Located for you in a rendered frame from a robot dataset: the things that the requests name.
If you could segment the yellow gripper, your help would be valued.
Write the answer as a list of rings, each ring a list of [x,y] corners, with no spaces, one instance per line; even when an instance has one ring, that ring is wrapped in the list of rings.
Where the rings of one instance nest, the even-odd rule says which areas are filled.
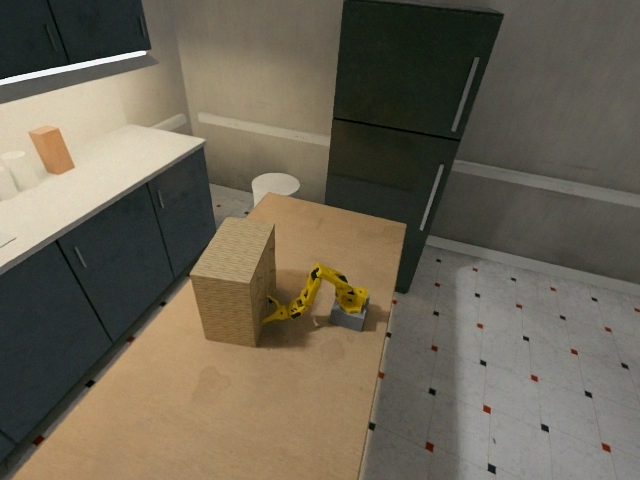
[[[281,306],[279,306],[278,301],[277,301],[276,299],[274,299],[273,297],[271,297],[272,299],[271,299],[270,297],[271,297],[270,295],[267,295],[267,298],[269,299],[269,302],[270,302],[270,303],[272,303],[272,302],[276,303],[276,305],[277,305],[277,307],[278,307],[278,308],[277,308],[277,310],[276,310],[276,312],[275,312],[274,314],[272,314],[271,316],[269,316],[269,317],[265,318],[265,319],[262,321],[262,323],[269,322],[269,321],[274,320],[274,319],[284,320],[284,319],[286,319],[286,318],[291,318],[291,317],[289,316],[289,313],[287,312],[287,311],[288,311],[288,307],[287,307],[287,305],[283,305],[283,306],[281,305]],[[272,301],[272,300],[273,300],[273,301]],[[276,302],[276,301],[277,301],[277,302]]]

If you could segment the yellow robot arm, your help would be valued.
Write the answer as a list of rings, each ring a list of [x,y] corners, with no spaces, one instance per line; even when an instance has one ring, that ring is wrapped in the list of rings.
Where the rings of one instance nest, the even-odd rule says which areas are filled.
[[[287,312],[292,320],[302,316],[303,312],[309,309],[308,305],[312,305],[316,292],[320,287],[321,279],[327,280],[335,285],[336,299],[339,302],[339,306],[347,313],[361,312],[361,304],[365,301],[367,289],[361,287],[352,288],[348,285],[348,281],[342,273],[317,263],[314,269],[310,271],[307,284],[305,289],[302,290],[300,297],[292,300],[288,306]],[[313,283],[314,286],[312,286]],[[352,301],[348,301],[350,299]],[[299,304],[301,307],[299,307]]]

